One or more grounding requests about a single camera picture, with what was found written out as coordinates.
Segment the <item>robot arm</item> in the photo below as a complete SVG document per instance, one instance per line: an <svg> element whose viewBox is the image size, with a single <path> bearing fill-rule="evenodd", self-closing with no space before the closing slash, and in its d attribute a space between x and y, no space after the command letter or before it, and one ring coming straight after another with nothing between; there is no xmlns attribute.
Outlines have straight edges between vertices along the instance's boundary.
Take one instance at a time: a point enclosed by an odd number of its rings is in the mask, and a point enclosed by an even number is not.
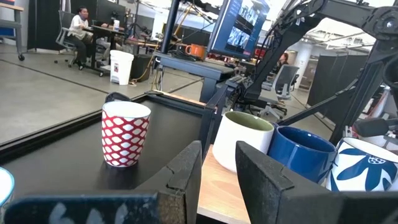
<svg viewBox="0 0 398 224"><path fill-rule="evenodd" d="M388 42L391 47L397 45L398 7L374 8L361 1L357 3L344 0L306 1L285 12L275 23L271 30L274 40L263 60L257 65L252 82L243 91L241 100L257 100L261 92L261 83L269 75L280 56L326 17L360 28L377 40ZM385 52L377 57L370 57L368 63L384 60L391 56L391 53Z"/></svg>

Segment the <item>gray floor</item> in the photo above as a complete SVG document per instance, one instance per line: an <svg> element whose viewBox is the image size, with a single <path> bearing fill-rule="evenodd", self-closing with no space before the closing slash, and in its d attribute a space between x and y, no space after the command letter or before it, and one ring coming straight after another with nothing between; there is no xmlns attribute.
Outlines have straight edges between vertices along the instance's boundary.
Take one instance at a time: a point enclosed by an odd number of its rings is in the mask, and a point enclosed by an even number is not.
<svg viewBox="0 0 398 224"><path fill-rule="evenodd" d="M91 70L68 68L66 58L70 56L25 54L25 61L20 62L13 46L0 44L0 143L98 110L109 92L133 97L150 90L153 76L137 86L119 86ZM201 86L200 77L166 69L163 91L198 100ZM287 116L305 109L308 93L296 90L293 95L291 101L285 102ZM265 119L275 120L271 115ZM293 126L326 139L331 135L330 129L314 116Z"/></svg>

